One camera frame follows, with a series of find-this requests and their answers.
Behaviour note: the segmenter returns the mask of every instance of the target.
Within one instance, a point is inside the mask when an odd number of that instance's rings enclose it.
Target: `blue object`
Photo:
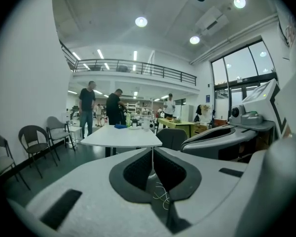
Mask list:
[[[117,128],[117,129],[127,128],[127,126],[125,126],[123,124],[116,124],[114,127]]]

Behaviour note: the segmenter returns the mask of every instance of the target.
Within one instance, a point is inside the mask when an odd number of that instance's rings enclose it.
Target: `black t-shirt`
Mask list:
[[[85,112],[92,110],[92,100],[95,101],[94,91],[89,91],[86,88],[82,89],[79,99],[82,101],[81,108]]]
[[[112,93],[111,95],[109,95],[107,99],[108,115],[115,115],[116,113],[119,112],[119,108],[118,108],[119,101],[120,101],[120,98],[116,94]]]

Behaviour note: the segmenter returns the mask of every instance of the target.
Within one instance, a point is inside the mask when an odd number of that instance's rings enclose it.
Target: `large window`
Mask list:
[[[258,41],[212,62],[215,118],[228,119],[233,106],[271,79],[277,79],[270,54]]]

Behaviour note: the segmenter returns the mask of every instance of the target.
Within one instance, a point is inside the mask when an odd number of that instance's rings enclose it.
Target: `ceiling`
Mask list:
[[[54,18],[60,40],[81,59],[132,59],[147,62],[152,50],[188,61],[240,30],[276,12],[271,0],[246,0],[237,9],[233,0],[53,0]],[[207,12],[223,15],[225,26],[210,35],[198,23]],[[144,28],[135,19],[144,16]],[[199,35],[201,42],[189,43]]]
[[[96,86],[97,91],[103,93],[103,95],[111,94],[109,81],[96,81],[96,84],[97,84]],[[88,81],[79,82],[79,83],[70,82],[68,90],[77,92],[79,94],[83,88],[87,87],[87,85],[88,85]],[[118,89],[118,88],[122,89],[124,97],[129,96],[126,98],[132,98],[134,96],[134,91],[137,91],[138,100],[157,99],[165,95],[168,95],[169,93],[173,94],[173,98],[175,100],[183,99],[193,95],[192,93],[188,93],[182,90],[176,90],[176,89],[169,90],[166,87],[158,87],[158,86],[151,87],[150,85],[139,84],[139,83],[129,83],[129,82],[115,82],[115,89]],[[99,95],[98,93],[95,93],[95,94],[96,94],[96,97],[99,97],[99,98],[104,97],[103,95]]]

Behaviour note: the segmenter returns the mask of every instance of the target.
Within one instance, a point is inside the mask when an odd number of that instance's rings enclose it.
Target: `person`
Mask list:
[[[95,104],[95,82],[90,81],[88,87],[82,89],[79,96],[80,127],[82,127],[82,138],[84,139],[84,127],[88,124],[88,136],[92,133],[93,109]]]
[[[98,104],[96,109],[95,109],[95,116],[97,118],[97,126],[102,127],[102,123],[101,123],[101,114],[102,114],[102,110],[103,110],[103,106]]]
[[[120,100],[122,93],[123,91],[121,89],[117,89],[114,93],[111,93],[107,99],[107,116],[110,125],[120,124],[121,122],[119,106],[127,111],[125,104]]]
[[[172,100],[172,94],[169,94],[169,98],[164,102],[164,118],[173,117],[173,113],[174,110],[176,109],[176,105],[174,103],[174,101]]]

